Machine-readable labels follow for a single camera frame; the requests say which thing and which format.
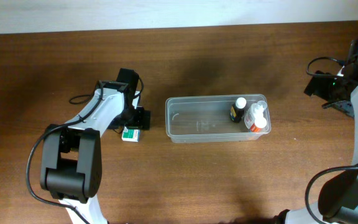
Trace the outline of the white green Panadol box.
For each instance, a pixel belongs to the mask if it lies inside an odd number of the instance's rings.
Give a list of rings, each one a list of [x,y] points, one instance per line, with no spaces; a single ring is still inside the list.
[[[122,130],[121,139],[127,142],[139,142],[140,139],[140,130],[139,129],[128,129],[124,127]]]

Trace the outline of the white squeeze bottle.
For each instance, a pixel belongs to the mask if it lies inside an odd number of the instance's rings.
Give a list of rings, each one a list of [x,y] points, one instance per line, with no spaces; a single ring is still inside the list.
[[[267,109],[267,103],[265,101],[258,101],[251,104],[244,116],[244,122],[248,129],[254,124],[255,119],[264,116],[264,111]]]

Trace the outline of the dark bottle white cap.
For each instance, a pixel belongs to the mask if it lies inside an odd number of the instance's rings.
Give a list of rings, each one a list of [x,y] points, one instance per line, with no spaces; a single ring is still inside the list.
[[[230,118],[233,122],[239,123],[244,115],[247,101],[245,98],[238,98],[231,106]]]

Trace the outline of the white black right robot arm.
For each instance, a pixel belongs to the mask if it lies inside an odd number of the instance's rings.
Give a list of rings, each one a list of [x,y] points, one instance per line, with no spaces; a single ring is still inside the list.
[[[311,76],[304,93],[325,100],[354,120],[354,149],[349,166],[333,167],[314,175],[305,190],[305,207],[284,210],[272,223],[358,223],[358,39],[350,44],[337,74],[307,71]]]

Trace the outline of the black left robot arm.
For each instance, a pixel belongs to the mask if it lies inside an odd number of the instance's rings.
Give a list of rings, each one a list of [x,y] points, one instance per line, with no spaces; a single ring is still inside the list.
[[[114,81],[97,81],[85,107],[64,124],[50,124],[36,142],[43,147],[40,186],[53,197],[51,205],[67,209],[73,223],[107,223],[97,198],[101,137],[108,129],[150,128],[138,86],[144,86],[139,74],[126,68]]]

